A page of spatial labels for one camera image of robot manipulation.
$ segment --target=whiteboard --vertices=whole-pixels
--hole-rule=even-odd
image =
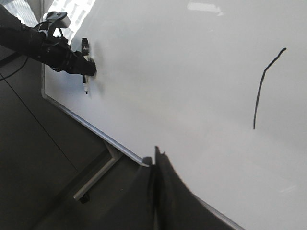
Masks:
[[[89,39],[97,74],[85,95],[81,76],[46,67],[44,97],[136,161],[160,146],[243,228],[306,229],[306,1],[68,2],[54,7],[92,4],[71,44]]]

